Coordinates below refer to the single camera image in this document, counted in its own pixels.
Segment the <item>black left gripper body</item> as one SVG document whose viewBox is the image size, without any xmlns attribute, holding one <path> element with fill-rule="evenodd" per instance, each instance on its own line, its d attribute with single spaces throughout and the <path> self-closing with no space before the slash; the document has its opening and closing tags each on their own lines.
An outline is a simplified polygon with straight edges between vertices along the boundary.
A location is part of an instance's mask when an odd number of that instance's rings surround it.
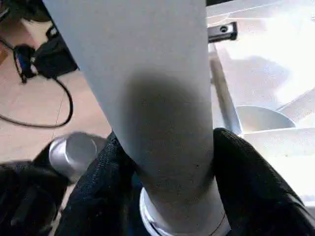
<svg viewBox="0 0 315 236">
<path fill-rule="evenodd" d="M 208 42 L 234 41 L 238 36 L 237 22 L 208 27 Z"/>
</svg>

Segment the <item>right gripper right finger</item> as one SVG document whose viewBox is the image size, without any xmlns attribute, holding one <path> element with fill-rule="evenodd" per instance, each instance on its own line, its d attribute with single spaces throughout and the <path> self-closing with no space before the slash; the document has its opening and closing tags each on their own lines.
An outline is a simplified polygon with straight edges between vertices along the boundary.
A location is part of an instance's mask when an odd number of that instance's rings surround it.
<svg viewBox="0 0 315 236">
<path fill-rule="evenodd" d="M 214 135 L 214 173 L 231 236 L 313 236 L 315 218 L 284 178 L 243 138 Z"/>
</svg>

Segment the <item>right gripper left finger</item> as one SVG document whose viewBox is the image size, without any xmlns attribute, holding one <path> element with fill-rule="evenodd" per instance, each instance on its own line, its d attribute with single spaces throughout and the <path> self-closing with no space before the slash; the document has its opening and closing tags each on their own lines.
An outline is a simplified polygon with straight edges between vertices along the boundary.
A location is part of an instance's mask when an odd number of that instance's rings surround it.
<svg viewBox="0 0 315 236">
<path fill-rule="evenodd" d="M 97 158 L 72 190 L 57 236 L 146 236 L 132 182 L 135 163 L 111 133 Z"/>
</svg>

